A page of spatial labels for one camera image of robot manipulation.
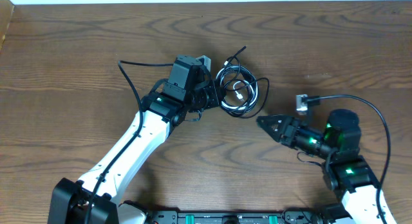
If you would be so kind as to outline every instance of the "cable connector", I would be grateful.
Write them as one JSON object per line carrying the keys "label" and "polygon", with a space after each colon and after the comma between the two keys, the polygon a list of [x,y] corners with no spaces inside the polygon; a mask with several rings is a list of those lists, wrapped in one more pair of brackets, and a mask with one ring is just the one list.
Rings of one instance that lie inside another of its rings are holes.
{"label": "cable connector", "polygon": [[237,91],[235,91],[235,92],[236,92],[237,98],[238,98],[240,101],[244,102],[245,100],[243,100],[243,95],[242,95],[241,93],[238,93]]}
{"label": "cable connector", "polygon": [[308,95],[296,95],[296,111],[300,115],[306,115],[308,112],[308,107],[318,106],[321,101],[318,99],[319,96]]}

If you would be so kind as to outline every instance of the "wooden table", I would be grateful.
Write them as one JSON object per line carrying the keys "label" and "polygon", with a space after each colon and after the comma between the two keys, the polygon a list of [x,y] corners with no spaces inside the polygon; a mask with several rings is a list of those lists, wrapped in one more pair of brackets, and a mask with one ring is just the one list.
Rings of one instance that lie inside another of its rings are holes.
{"label": "wooden table", "polygon": [[[295,95],[349,93],[373,102],[392,134],[384,192],[398,223],[412,218],[412,3],[232,3],[18,6],[0,54],[0,223],[44,223],[56,183],[76,180],[131,123],[137,105],[117,60],[206,55],[212,74],[242,46],[270,79],[265,114],[294,115]],[[169,68],[126,67],[145,95]],[[361,154],[380,177],[382,124],[354,100]],[[124,199],[181,210],[281,210],[335,203],[320,169],[276,144],[251,118],[220,108],[176,128]]]}

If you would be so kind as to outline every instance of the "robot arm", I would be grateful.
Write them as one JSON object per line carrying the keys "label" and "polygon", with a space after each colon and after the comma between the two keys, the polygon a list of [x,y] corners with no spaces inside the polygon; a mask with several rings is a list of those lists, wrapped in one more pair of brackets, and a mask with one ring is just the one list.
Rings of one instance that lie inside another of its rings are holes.
{"label": "robot arm", "polygon": [[[169,78],[159,80],[142,99],[140,111],[109,153],[77,182],[63,178],[56,185],[48,223],[143,223],[145,213],[140,209],[119,206],[123,193],[147,157],[185,120],[187,112],[201,114],[220,105],[225,90],[212,80],[210,70],[211,61],[206,56],[178,55]],[[156,89],[161,84],[164,87],[159,93]]]}
{"label": "robot arm", "polygon": [[[354,98],[351,95],[336,97]],[[308,105],[319,105],[317,98],[319,97],[312,97],[312,101],[309,102],[307,95],[298,95],[297,111],[302,115],[307,114]],[[380,112],[375,106],[370,106],[381,116],[389,133]],[[361,129],[356,113],[347,109],[332,111],[323,133],[309,127],[307,122],[287,115],[258,117],[257,123],[276,142],[303,151],[308,156],[325,159],[321,166],[323,179],[327,187],[335,193],[340,204],[325,207],[312,223],[396,223],[380,189],[381,183],[365,159],[359,155]],[[377,208],[379,203],[384,220],[381,219]]]}
{"label": "robot arm", "polygon": [[[132,138],[133,133],[137,130],[140,122],[139,112],[136,114],[129,129],[109,153],[92,169],[79,178],[79,180],[83,182],[83,189],[93,191],[100,174],[103,173],[103,170],[107,167],[109,162]],[[160,144],[164,143],[169,136],[170,122],[165,123],[162,121],[160,115],[157,115],[152,111],[145,111],[143,118],[144,127],[139,136],[113,164],[97,191],[98,196],[103,196],[105,193],[109,194],[111,196],[110,201],[116,205],[120,204],[120,199],[122,199],[124,191],[131,179],[146,161],[147,157],[149,157]]]}

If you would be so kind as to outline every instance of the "coiled black cable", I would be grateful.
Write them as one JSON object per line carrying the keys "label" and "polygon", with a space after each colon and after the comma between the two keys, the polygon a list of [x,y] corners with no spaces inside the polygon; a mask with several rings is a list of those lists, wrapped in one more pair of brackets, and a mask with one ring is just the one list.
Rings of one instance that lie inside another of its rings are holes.
{"label": "coiled black cable", "polygon": [[[233,117],[238,117],[238,118],[252,118],[255,115],[257,115],[265,106],[267,98],[268,98],[268,93],[269,93],[269,80],[266,77],[262,77],[260,79],[256,79],[255,76],[244,66],[241,65],[240,60],[237,58],[237,56],[245,50],[246,46],[244,46],[242,49],[240,49],[235,55],[229,57],[226,62],[224,63],[222,69],[219,71],[219,73],[216,75],[216,80],[219,82],[219,85],[225,89],[226,91],[235,91],[237,95],[239,93],[237,91],[241,89],[246,89],[247,91],[247,98],[239,106],[232,105],[226,101],[225,98],[221,101],[220,108],[222,110],[226,111],[229,115]],[[235,74],[233,78],[225,82],[225,78],[228,75]],[[256,104],[258,103],[260,92],[259,92],[259,86],[258,86],[258,81],[260,80],[265,80],[267,81],[268,87],[266,90],[265,94],[265,99],[262,103],[262,106],[259,108],[259,110],[254,113],[253,115],[250,115],[248,117],[244,117],[244,115],[248,112],[251,112]],[[235,85],[237,83],[242,83],[243,85],[240,88],[235,88]]]}

